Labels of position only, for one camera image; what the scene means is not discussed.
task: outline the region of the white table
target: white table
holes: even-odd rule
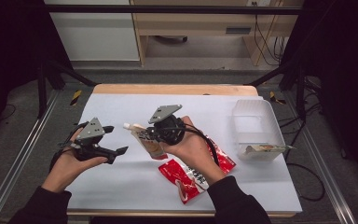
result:
[[[69,215],[84,216],[212,216],[214,208],[207,192],[182,204],[177,187],[123,123],[147,121],[159,105],[182,105],[178,118],[189,115],[196,127],[212,137],[237,165],[229,173],[240,188],[252,194],[272,217],[291,217],[302,211],[284,159],[273,162],[244,162],[236,156],[231,110],[239,99],[258,98],[253,87],[181,85],[100,85],[89,98],[81,120],[96,117],[103,126],[115,129],[106,134],[101,147],[128,146],[126,154],[112,165],[92,168],[68,187],[73,193]]]

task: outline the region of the metal rail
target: metal rail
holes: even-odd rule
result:
[[[115,6],[115,5],[25,5],[26,9],[65,13],[188,13],[302,15],[320,12],[303,7],[217,7],[217,6]]]
[[[43,131],[45,124],[48,121],[48,118],[53,110],[57,98],[59,96],[59,91],[53,91],[49,100],[48,100],[48,109],[46,110],[44,116],[41,119],[38,119],[34,124],[33,129],[31,130],[30,134],[28,135],[27,140],[25,140],[24,145],[21,148],[19,155],[17,156],[16,160],[13,162],[10,170],[5,177],[5,180],[2,182],[0,187],[0,212],[7,200],[8,195],[12,191],[14,185],[16,184],[17,179],[19,178],[22,168],[24,167],[25,163],[28,160],[31,152],[34,149],[34,145],[39,138],[39,135]]]
[[[293,94],[289,94],[286,91],[284,91],[283,94],[284,98],[287,100],[290,108],[292,109],[292,112],[296,115],[297,112],[295,100],[292,96]],[[345,198],[342,195],[342,192],[339,189],[336,180],[334,179],[334,177],[330,173],[329,168],[324,162],[324,159],[319,152],[319,149],[316,146],[315,142],[313,141],[312,135],[310,134],[307,125],[304,126],[302,132],[305,144],[309,149],[310,157],[312,158],[313,164],[315,165],[316,170],[318,171],[322,181],[324,182],[326,192],[330,197],[331,204],[333,205],[340,222],[342,224],[355,224],[356,221],[351,212],[351,209],[348,207],[348,204],[345,201]]]

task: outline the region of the person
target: person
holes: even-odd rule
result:
[[[185,124],[193,125],[189,116],[182,118]],[[186,132],[184,139],[174,146],[160,143],[170,153],[189,167],[199,171],[206,179],[214,208],[216,223],[271,223],[267,212],[252,196],[245,194],[232,175],[226,175],[214,163],[206,142],[195,133]],[[67,223],[66,209],[71,193],[66,191],[81,173],[106,162],[106,158],[97,157],[87,161],[78,161],[71,148],[64,150],[57,159],[44,183],[39,186],[28,203],[8,222],[17,223]]]

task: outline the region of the red snack bag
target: red snack bag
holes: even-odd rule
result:
[[[205,136],[211,140],[216,149],[220,169],[227,174],[234,168],[235,162],[208,135]],[[158,169],[171,183],[177,186],[179,197],[183,204],[209,188],[202,174],[188,167],[177,158],[160,165]]]

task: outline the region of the cable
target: cable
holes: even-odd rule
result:
[[[258,27],[258,22],[257,22],[257,15],[255,15],[255,33],[256,33],[256,30],[259,31],[259,33],[261,34],[261,31],[259,29],[257,29]],[[267,49],[269,51],[269,46],[267,45],[267,41],[264,39],[264,36],[261,34],[266,46],[267,46]],[[261,50],[260,46],[258,46],[258,43],[257,43],[257,40],[255,38],[255,35],[254,35],[254,40],[255,40],[255,45],[257,46],[258,50],[260,50],[260,53],[261,53],[261,56],[263,57],[264,61],[266,62],[266,64],[268,65],[278,65],[278,64],[272,64],[272,63],[269,63],[266,59],[266,56],[264,56],[264,53],[263,53],[263,50]]]
[[[292,140],[292,143],[290,144],[290,146],[292,146],[292,145],[295,144],[295,141],[297,140],[297,138],[298,138],[298,136],[300,135],[301,130],[304,128],[304,126],[305,126],[305,121],[303,121],[303,122],[301,123],[301,126],[300,126],[300,128],[298,129],[298,131],[297,131],[297,133],[296,133],[296,135],[295,135],[295,138]],[[290,154],[291,151],[292,151],[292,150],[287,150],[286,154],[284,155],[284,160],[285,160],[285,161],[287,161],[287,158],[289,157],[289,154]]]
[[[314,176],[318,179],[319,183],[320,183],[321,186],[322,186],[322,193],[321,193],[321,196],[319,196],[318,198],[305,197],[305,196],[301,195],[301,193],[300,193],[299,191],[297,191],[297,193],[299,194],[299,197],[300,197],[300,198],[305,199],[305,200],[307,200],[307,201],[311,201],[311,202],[319,202],[319,201],[324,197],[324,195],[325,195],[324,182],[323,182],[322,179],[321,179],[318,175],[316,175],[310,168],[307,168],[307,167],[305,167],[305,166],[303,166],[303,165],[300,165],[300,164],[291,163],[291,162],[287,162],[286,165],[288,165],[288,166],[296,166],[296,167],[302,168],[302,169],[304,169],[304,170],[310,172],[312,175],[314,175]]]
[[[209,148],[211,149],[211,152],[212,152],[212,156],[213,156],[213,160],[214,160],[214,163],[216,163],[217,166],[220,166],[219,165],[219,159],[217,157],[217,153],[216,153],[216,148],[214,147],[212,141],[207,138],[203,132],[201,130],[199,130],[198,128],[194,127],[193,125],[190,125],[190,124],[186,124],[186,126],[189,126],[193,129],[188,129],[188,128],[161,128],[161,129],[158,129],[159,131],[171,131],[171,130],[177,130],[177,131],[184,131],[184,132],[190,132],[190,133],[195,133],[196,135],[200,136],[203,140],[206,141],[206,143],[208,144]]]
[[[275,42],[274,42],[274,57],[278,60],[278,64],[281,65],[281,59],[283,56],[283,50],[284,50],[284,36],[281,36],[281,45],[280,45],[280,50],[279,50],[279,54],[276,53],[276,47],[277,47],[277,42],[278,42],[279,37],[275,37]]]
[[[310,110],[310,111],[307,112],[307,116],[312,115],[315,111],[321,110],[321,108],[322,108],[322,106],[321,106],[320,103],[314,105],[313,107],[314,107],[314,108],[312,108],[312,110]]]
[[[287,119],[279,119],[279,120],[278,120],[278,122],[285,121],[285,120],[289,120],[289,119],[292,119],[292,118],[287,118]]]
[[[86,127],[86,125],[87,125],[88,123],[89,123],[89,122],[87,121],[87,122],[84,122],[84,123],[81,123],[81,124],[77,124],[77,125],[75,126],[75,128],[69,133],[68,137],[66,137],[66,139],[65,139],[63,142],[59,143],[58,146],[59,146],[61,149],[63,149],[65,146],[67,146],[67,145],[68,145],[68,142],[71,140],[72,135],[74,135],[74,133],[75,133],[78,129]]]
[[[307,100],[308,97],[312,96],[312,95],[317,95],[316,92],[311,92],[311,93],[308,93],[305,97],[304,97],[304,100]]]
[[[298,129],[295,130],[295,131],[292,131],[292,132],[290,132],[290,133],[282,133],[282,134],[291,134],[291,133],[296,133],[296,132],[298,132]]]
[[[1,118],[0,121],[2,121],[2,120],[4,120],[4,119],[10,118],[10,117],[14,114],[14,112],[16,112],[16,110],[17,110],[16,106],[14,106],[14,105],[10,105],[10,106],[13,107],[13,111],[11,111],[11,113],[10,113],[9,115],[7,115],[6,117]]]
[[[320,103],[317,103],[317,104],[311,106],[310,108],[308,108],[308,109],[306,110],[306,114],[307,114],[308,116],[311,115],[315,110],[317,110],[317,109],[320,108],[320,107],[317,107],[318,105],[320,105]],[[298,119],[300,119],[300,117],[296,117],[296,118],[294,118],[294,119],[288,121],[287,123],[284,123],[283,125],[280,126],[280,128],[286,127],[287,125],[289,125],[289,124],[295,122],[295,121],[298,120]]]

